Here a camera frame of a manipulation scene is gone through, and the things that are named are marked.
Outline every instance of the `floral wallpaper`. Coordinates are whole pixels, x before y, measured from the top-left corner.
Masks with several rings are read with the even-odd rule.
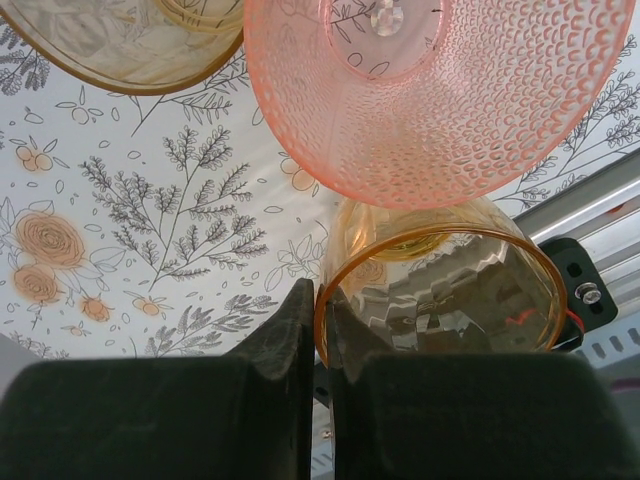
[[[351,35],[372,4],[345,2]],[[640,146],[639,32],[565,141],[491,195],[509,215]],[[0,101],[0,333],[36,355],[221,354],[319,277],[339,196],[270,133],[242,49],[185,91],[127,96],[0,19]]]

